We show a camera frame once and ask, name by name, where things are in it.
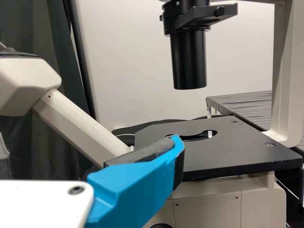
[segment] microscope arm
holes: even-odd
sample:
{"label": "microscope arm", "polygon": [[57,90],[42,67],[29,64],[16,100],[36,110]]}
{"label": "microscope arm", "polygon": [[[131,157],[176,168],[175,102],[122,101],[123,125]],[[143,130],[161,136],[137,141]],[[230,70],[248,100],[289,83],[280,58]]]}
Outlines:
{"label": "microscope arm", "polygon": [[241,1],[275,5],[271,129],[264,134],[286,147],[294,147],[303,134],[304,1]]}

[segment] knob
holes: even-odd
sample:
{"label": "knob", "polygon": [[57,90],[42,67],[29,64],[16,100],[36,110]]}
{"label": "knob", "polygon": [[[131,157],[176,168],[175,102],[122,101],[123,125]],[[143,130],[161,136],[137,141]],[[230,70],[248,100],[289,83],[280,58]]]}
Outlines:
{"label": "knob", "polygon": [[218,6],[213,12],[213,15],[216,17],[223,16],[225,14],[225,8],[223,6]]}

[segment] microscope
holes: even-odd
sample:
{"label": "microscope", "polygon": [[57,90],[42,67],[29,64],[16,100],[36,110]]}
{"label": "microscope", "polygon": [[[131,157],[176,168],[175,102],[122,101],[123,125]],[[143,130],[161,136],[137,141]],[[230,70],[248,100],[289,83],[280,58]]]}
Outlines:
{"label": "microscope", "polygon": [[[288,147],[302,136],[304,1],[253,1],[275,4],[273,121],[265,133],[233,116],[165,123],[138,131],[131,152],[57,90],[61,78],[44,60],[2,45],[0,114],[35,112],[101,168],[88,176],[88,183],[0,181],[7,195],[20,196],[16,208],[22,223],[33,224],[29,213],[35,210],[41,221],[58,226],[40,209],[48,192],[62,207],[54,200],[45,201],[47,207],[66,227],[285,228],[286,194],[275,171],[303,166],[302,156]],[[171,40],[174,88],[203,88],[205,32],[237,15],[238,5],[164,2],[160,20]],[[10,206],[7,195],[1,202]],[[27,213],[28,205],[32,210]]]}

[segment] white metal plate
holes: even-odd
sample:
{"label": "white metal plate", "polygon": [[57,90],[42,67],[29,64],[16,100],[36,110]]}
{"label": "white metal plate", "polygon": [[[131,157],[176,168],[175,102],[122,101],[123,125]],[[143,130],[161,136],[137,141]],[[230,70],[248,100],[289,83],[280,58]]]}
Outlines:
{"label": "white metal plate", "polygon": [[[73,187],[84,191],[71,195]],[[93,203],[93,188],[81,181],[0,181],[0,227],[83,227]]]}

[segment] screw hole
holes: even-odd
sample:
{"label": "screw hole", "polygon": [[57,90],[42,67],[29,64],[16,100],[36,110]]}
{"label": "screw hole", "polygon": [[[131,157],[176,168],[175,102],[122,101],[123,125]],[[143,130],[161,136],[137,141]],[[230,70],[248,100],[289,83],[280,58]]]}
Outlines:
{"label": "screw hole", "polygon": [[71,189],[68,191],[68,193],[69,193],[70,195],[78,195],[78,194],[82,193],[84,190],[85,190],[84,187],[75,186],[75,187],[71,188]]}
{"label": "screw hole", "polygon": [[276,146],[274,143],[271,143],[271,142],[270,143],[266,142],[264,145],[268,146],[268,147],[275,147]]}

